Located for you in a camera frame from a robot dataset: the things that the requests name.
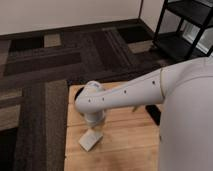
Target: gray carpet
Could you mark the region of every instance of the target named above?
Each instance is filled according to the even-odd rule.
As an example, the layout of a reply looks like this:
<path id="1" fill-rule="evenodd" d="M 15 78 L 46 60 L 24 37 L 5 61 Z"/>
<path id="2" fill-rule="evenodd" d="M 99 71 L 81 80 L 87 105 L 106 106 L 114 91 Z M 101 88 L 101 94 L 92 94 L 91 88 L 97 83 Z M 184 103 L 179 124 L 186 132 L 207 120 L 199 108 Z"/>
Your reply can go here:
<path id="1" fill-rule="evenodd" d="M 141 56 L 130 51 L 116 29 L 62 32 L 61 46 L 10 52 L 6 64 L 0 65 L 0 91 L 59 79 L 78 84 L 94 75 L 104 79 L 136 73 L 128 80 L 161 67 Z"/>
<path id="2" fill-rule="evenodd" d="M 15 171 L 63 170 L 68 87 L 65 80 L 23 89 Z"/>

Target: wall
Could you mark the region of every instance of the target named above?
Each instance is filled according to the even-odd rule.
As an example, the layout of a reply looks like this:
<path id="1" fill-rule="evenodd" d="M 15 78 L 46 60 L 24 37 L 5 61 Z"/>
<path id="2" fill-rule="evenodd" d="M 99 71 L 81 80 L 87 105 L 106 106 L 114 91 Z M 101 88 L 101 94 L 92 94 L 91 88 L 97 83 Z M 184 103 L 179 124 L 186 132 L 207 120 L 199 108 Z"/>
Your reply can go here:
<path id="1" fill-rule="evenodd" d="M 1 0 L 0 35 L 138 17 L 140 0 Z"/>
<path id="2" fill-rule="evenodd" d="M 141 19 L 155 32 L 164 0 L 144 0 Z M 166 11 L 160 33 L 175 31 L 180 18 Z"/>
<path id="3" fill-rule="evenodd" d="M 186 40 L 192 43 L 195 37 L 197 36 L 198 31 L 199 31 L 199 28 L 188 23 L 186 27 L 186 31 L 184 32 L 183 36 Z M 197 44 L 197 48 L 202 50 L 204 53 L 207 53 L 212 45 L 213 45 L 213 28 L 210 28 L 203 33 L 200 41 Z"/>

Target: wooden board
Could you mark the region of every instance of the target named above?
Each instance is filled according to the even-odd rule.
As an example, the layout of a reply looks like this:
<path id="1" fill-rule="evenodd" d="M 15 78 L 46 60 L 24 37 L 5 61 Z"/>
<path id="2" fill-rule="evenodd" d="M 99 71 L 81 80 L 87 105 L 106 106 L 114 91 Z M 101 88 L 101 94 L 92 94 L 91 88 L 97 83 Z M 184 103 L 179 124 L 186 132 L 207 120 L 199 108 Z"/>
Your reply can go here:
<path id="1" fill-rule="evenodd" d="M 104 84 L 106 89 L 120 83 Z M 72 86 L 69 94 L 65 171 L 157 171 L 159 129 L 141 106 L 107 111 L 102 125 L 103 139 L 86 152 L 78 144 L 88 127 L 75 110 L 74 96 L 82 86 Z"/>

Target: black shelf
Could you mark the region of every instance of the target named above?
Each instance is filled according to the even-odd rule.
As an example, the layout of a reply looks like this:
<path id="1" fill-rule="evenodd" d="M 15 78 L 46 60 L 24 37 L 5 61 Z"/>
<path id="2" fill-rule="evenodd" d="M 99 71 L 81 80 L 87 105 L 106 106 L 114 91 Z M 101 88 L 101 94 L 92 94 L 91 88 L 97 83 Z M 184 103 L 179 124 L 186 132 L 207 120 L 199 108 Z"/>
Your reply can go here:
<path id="1" fill-rule="evenodd" d="M 195 0 L 182 0 L 168 3 L 167 10 L 173 12 L 181 18 L 184 18 L 198 27 L 202 27 L 211 10 L 211 7 Z M 213 27 L 213 19 L 207 26 L 207 28 L 210 27 Z"/>
<path id="2" fill-rule="evenodd" d="M 176 34 L 159 36 L 159 38 L 154 41 L 154 44 L 177 62 L 182 62 L 185 60 L 187 52 L 191 47 L 191 43 Z M 205 54 L 199 49 L 195 48 L 192 56 L 194 56 L 194 58 L 203 57 Z"/>
<path id="3" fill-rule="evenodd" d="M 166 35 L 168 36 L 162 37 L 159 35 L 159 31 L 166 10 L 181 17 L 181 20 L 175 34 L 171 35 L 167 33 Z M 181 28 L 185 20 L 200 28 L 192 43 L 180 36 L 182 34 Z M 153 43 L 177 62 L 196 57 L 209 56 L 213 51 L 213 47 L 207 54 L 204 54 L 202 51 L 197 49 L 196 46 L 204 31 L 210 27 L 213 27 L 212 6 L 207 6 L 201 2 L 197 2 L 196 0 L 179 0 L 175 2 L 164 0 Z"/>

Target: baseboard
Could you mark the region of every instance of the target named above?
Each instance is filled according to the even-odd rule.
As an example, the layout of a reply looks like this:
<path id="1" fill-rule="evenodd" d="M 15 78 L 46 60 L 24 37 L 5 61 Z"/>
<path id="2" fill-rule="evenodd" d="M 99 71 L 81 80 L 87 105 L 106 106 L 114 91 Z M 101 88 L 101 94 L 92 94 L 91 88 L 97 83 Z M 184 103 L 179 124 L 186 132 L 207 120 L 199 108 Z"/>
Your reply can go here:
<path id="1" fill-rule="evenodd" d="M 62 32 L 62 31 L 83 31 L 83 30 L 88 31 L 88 30 L 100 29 L 103 27 L 124 27 L 128 25 L 141 24 L 141 23 L 143 22 L 140 19 L 103 22 L 103 23 L 87 24 L 87 25 L 80 25 L 80 26 L 71 26 L 71 27 L 63 27 L 63 28 L 56 28 L 56 29 L 47 29 L 47 30 L 0 35 L 0 40 L 36 37 L 36 36 L 41 36 L 45 34 L 54 34 L 54 33 Z"/>

